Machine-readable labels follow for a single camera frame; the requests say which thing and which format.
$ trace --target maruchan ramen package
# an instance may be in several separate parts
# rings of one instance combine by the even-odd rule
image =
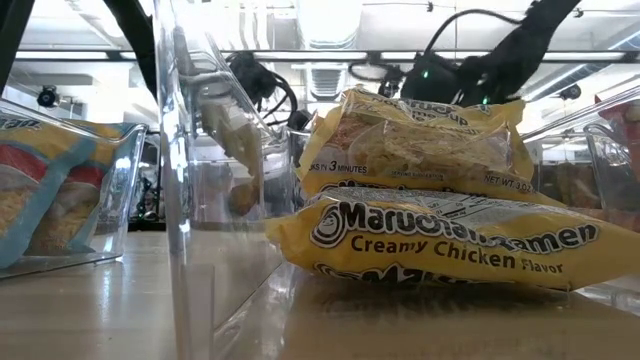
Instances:
[[[0,268],[24,254],[69,171],[94,150],[68,129],[0,115]]]
[[[640,269],[640,235],[563,208],[337,188],[268,222],[293,264],[374,283],[515,282],[573,290]]]
[[[72,121],[105,139],[120,139],[134,125],[95,124]],[[33,234],[25,255],[51,256],[93,252],[89,247],[97,222],[99,205],[110,183],[111,169],[121,151],[131,144],[95,140],[90,157],[69,172],[56,198]]]
[[[516,131],[523,106],[460,108],[350,90],[318,122],[296,172],[308,194],[427,189],[562,206],[530,183],[533,165]]]

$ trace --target ceiling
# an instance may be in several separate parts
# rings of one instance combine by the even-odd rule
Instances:
[[[141,3],[149,14],[152,13],[152,0],[141,0]],[[530,0],[441,0],[432,3],[433,11],[428,10],[426,1],[412,0],[401,3],[381,0],[219,0],[193,6],[199,6],[199,11],[207,14],[208,21],[199,24],[199,29],[211,33],[221,50],[314,49],[324,39],[333,41],[342,36],[345,41],[340,45],[341,49],[416,51],[423,49],[442,22],[456,11],[480,7],[519,18]],[[578,18],[572,14],[562,23],[551,42],[551,50],[607,50],[640,34],[640,2],[584,0],[579,7],[584,15]],[[488,51],[511,29],[511,25],[493,18],[468,15],[443,32],[436,48]],[[71,62],[56,58],[56,51],[60,50],[130,50],[102,1],[37,0],[21,50],[48,51],[37,61],[22,58],[14,64],[11,82],[26,91],[37,93],[43,85],[56,85],[63,96],[97,109],[92,116],[124,116],[125,121],[140,121],[157,127],[153,98],[146,91],[135,62],[106,59]],[[575,56],[579,59],[581,55],[576,53]],[[326,111],[332,106],[330,102],[317,101],[310,95],[317,79],[311,76],[305,64],[270,66],[287,78],[300,102],[309,110]],[[541,92],[575,66],[543,64],[525,85],[523,93]],[[595,94],[608,97],[622,88],[637,85],[633,79],[639,73],[638,66],[613,65],[589,73],[578,82],[583,93],[578,100],[562,101],[547,96],[529,104],[522,129],[535,129],[590,105]],[[633,81],[619,87],[629,79]],[[340,88],[356,83],[343,73]],[[375,84],[368,86],[373,90],[377,88]]]

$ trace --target table surface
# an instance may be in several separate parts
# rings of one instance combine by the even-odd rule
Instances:
[[[0,282],[0,358],[176,359],[165,236],[130,233],[121,260]],[[285,264],[219,329],[215,348],[242,360],[635,359],[638,279],[583,292],[623,312],[577,293],[381,293]]]

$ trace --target instant ramen package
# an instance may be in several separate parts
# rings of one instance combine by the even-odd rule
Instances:
[[[329,189],[267,236],[287,260],[374,283],[574,290],[640,270],[640,235],[555,207],[463,194]]]
[[[72,121],[103,138],[118,140],[133,124],[95,124]],[[96,141],[87,161],[75,166],[60,186],[55,200],[35,230],[25,255],[51,256],[87,253],[118,155],[132,144]]]
[[[23,255],[69,170],[94,150],[63,127],[0,115],[0,268]]]
[[[308,194],[342,186],[428,189],[562,206],[530,183],[524,103],[460,108],[345,93],[296,169]]]

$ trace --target ramen noodle block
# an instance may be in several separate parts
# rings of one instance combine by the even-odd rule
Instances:
[[[342,186],[452,191],[563,206],[533,189],[524,103],[452,105],[360,89],[318,122],[296,169],[308,194]]]
[[[374,283],[514,282],[574,290],[636,272],[640,235],[555,206],[329,189],[267,222],[293,264]]]
[[[133,125],[95,124],[73,121],[103,138],[120,139]],[[51,256],[93,252],[89,247],[98,222],[99,204],[111,181],[111,169],[120,157],[119,150],[131,150],[131,144],[96,141],[95,151],[84,163],[69,172],[55,200],[36,228],[26,255]]]
[[[23,255],[69,170],[94,149],[51,123],[0,116],[0,268]]]

